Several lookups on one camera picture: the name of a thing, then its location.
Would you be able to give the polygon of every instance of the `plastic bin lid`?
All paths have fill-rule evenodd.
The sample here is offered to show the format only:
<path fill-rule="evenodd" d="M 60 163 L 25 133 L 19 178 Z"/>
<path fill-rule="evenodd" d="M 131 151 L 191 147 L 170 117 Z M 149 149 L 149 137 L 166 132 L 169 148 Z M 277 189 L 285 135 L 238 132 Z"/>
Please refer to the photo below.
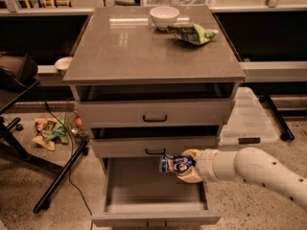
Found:
<path fill-rule="evenodd" d="M 239 87 L 236 103 L 222 129 L 219 146 L 260 145 L 276 142 L 278 135 L 252 90 Z"/>

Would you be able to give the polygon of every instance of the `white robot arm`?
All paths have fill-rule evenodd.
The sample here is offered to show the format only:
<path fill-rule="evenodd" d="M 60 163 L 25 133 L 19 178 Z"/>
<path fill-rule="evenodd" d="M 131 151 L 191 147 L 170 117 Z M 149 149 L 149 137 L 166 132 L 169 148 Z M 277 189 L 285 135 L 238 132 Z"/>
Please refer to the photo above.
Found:
<path fill-rule="evenodd" d="M 285 196 L 307 211 L 307 179 L 290 171 L 260 149 L 205 149 L 197 153 L 195 160 L 193 174 L 196 180 L 201 178 L 254 184 Z M 189 181 L 189 174 L 179 177 L 193 182 L 193 179 Z"/>

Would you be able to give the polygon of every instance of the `dresser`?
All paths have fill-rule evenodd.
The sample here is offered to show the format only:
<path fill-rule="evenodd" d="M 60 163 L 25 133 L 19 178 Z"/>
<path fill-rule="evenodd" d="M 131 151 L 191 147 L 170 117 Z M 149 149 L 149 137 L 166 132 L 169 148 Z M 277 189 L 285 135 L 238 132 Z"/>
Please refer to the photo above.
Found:
<path fill-rule="evenodd" d="M 150 7 L 96 9 L 63 81 L 106 175 L 101 227 L 215 224 L 204 183 L 159 172 L 161 154 L 216 148 L 245 74 L 206 6 L 180 6 L 178 23 L 219 33 L 193 46 L 161 32 Z"/>

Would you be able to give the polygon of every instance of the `drawer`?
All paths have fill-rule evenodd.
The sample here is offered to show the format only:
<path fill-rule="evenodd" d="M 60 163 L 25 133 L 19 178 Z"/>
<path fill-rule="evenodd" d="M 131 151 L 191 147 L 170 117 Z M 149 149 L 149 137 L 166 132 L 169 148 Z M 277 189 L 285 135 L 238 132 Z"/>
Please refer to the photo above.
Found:
<path fill-rule="evenodd" d="M 154 127 L 226 124 L 234 102 L 222 100 L 76 103 L 83 125 L 93 127 Z"/>
<path fill-rule="evenodd" d="M 98 227 L 147 227 L 216 224 L 203 183 L 187 184 L 159 172 L 159 158 L 112 158 L 106 168 L 103 212 Z"/>
<path fill-rule="evenodd" d="M 138 139 L 100 139 L 91 140 L 90 145 L 99 158 L 107 157 L 144 157 L 161 154 L 182 154 L 195 147 L 216 148 L 215 136 L 194 138 L 138 138 Z"/>

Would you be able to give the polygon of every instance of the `green chip bag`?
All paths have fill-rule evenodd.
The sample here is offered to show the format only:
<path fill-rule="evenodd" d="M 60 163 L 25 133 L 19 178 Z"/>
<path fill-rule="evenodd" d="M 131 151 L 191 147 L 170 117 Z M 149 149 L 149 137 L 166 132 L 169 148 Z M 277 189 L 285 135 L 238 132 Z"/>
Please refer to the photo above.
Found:
<path fill-rule="evenodd" d="M 209 42 L 219 31 L 205 29 L 198 24 L 168 26 L 167 32 L 177 39 L 195 45 L 203 45 Z"/>

